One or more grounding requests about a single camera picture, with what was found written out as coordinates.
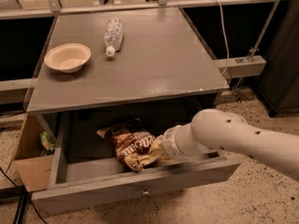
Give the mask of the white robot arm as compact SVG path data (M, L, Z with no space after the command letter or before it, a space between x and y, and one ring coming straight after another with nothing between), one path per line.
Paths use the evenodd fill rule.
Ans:
M149 150L155 158L201 160L210 149L250 157L277 172L299 180L299 136L254 127L231 112L203 109L192 121L158 136Z

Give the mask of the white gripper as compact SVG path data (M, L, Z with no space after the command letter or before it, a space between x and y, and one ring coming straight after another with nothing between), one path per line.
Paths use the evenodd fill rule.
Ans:
M164 154L174 161L185 161L186 156L179 150L176 143L176 134L180 125L168 129L163 136L158 136L152 143L149 149L149 159L156 161L159 159L163 152Z

